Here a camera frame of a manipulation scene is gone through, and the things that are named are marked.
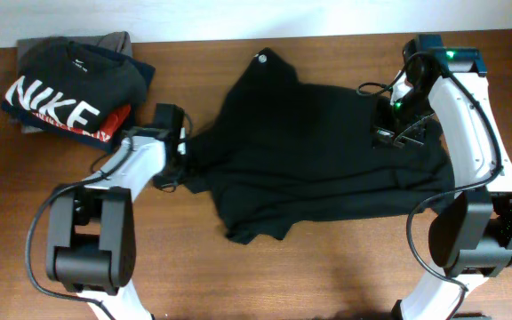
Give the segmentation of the black t-shirt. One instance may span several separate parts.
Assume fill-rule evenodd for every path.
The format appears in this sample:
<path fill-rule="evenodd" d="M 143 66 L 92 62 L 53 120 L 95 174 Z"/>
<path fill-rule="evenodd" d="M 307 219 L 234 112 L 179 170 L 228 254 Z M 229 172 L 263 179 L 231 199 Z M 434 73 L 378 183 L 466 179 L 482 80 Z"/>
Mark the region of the black t-shirt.
<path fill-rule="evenodd" d="M 403 215 L 448 192 L 452 164 L 428 124 L 423 146 L 374 148 L 374 98 L 305 84 L 269 48 L 228 92 L 213 123 L 188 144 L 184 185 L 209 192 L 227 239 L 286 237 L 301 221 Z"/>

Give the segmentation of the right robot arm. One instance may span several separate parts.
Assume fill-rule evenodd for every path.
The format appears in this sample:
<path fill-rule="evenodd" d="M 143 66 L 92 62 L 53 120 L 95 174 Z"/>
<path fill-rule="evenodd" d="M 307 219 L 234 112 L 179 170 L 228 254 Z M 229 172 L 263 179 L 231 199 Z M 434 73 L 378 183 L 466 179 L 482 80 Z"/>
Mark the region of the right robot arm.
<path fill-rule="evenodd" d="M 456 319 L 478 286 L 512 267 L 512 162 L 491 109 L 487 69 L 474 47 L 447 47 L 420 34 L 404 65 L 378 91 L 372 135 L 393 147 L 422 145 L 425 125 L 442 126 L 454 177 L 451 203 L 432 221 L 430 261 L 395 319 Z"/>

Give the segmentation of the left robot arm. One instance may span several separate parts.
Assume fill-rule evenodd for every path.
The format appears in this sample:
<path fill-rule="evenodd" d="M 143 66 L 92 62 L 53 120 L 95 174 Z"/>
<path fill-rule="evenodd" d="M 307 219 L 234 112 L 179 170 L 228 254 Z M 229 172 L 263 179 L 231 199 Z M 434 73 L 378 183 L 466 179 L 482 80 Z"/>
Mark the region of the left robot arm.
<path fill-rule="evenodd" d="M 152 179 L 179 165 L 188 133 L 133 128 L 104 165 L 56 188 L 49 213 L 45 272 L 64 300 L 83 302 L 99 319 L 151 319 L 132 281 L 137 244 L 133 204 Z"/>

